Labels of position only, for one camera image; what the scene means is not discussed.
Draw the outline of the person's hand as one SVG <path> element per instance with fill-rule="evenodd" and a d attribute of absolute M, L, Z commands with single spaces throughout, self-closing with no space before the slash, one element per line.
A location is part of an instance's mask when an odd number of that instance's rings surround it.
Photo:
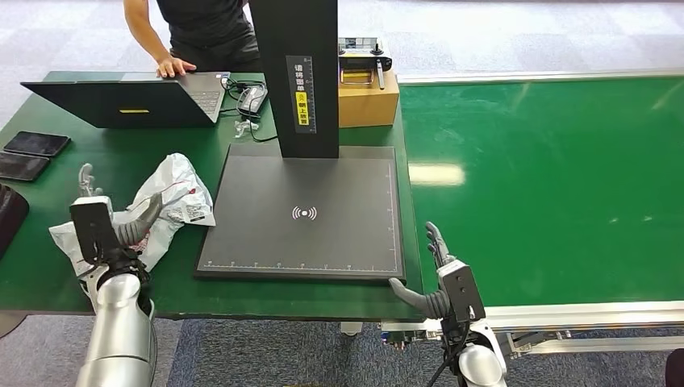
<path fill-rule="evenodd" d="M 163 78 L 185 76 L 187 73 L 192 73 L 196 69 L 197 66 L 195 64 L 191 64 L 180 58 L 167 56 L 157 61 L 156 76 Z"/>

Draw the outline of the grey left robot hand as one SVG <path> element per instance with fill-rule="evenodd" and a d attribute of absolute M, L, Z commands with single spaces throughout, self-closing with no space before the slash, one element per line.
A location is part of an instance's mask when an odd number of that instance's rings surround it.
<path fill-rule="evenodd" d="M 80 198 L 105 198 L 101 188 L 94 187 L 93 165 L 85 163 L 78 172 L 78 195 Z M 155 193 L 148 199 L 148 207 L 137 218 L 126 223 L 115 223 L 114 232 L 118 241 L 125 246 L 133 246 L 144 239 L 150 227 L 158 219 L 163 207 L 161 193 Z"/>

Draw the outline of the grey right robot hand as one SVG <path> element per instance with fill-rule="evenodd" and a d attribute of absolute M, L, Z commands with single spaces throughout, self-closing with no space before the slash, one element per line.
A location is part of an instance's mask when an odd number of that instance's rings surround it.
<path fill-rule="evenodd" d="M 439 270 L 453 262 L 455 258 L 449 254 L 448 247 L 439 228 L 432 222 L 426 222 L 426 236 L 430 240 L 427 248 L 435 261 L 436 269 Z M 446 318 L 452 312 L 452 305 L 448 294 L 439 285 L 438 290 L 419 294 L 408 289 L 398 278 L 388 280 L 390 288 L 401 301 L 421 312 L 425 318 Z"/>

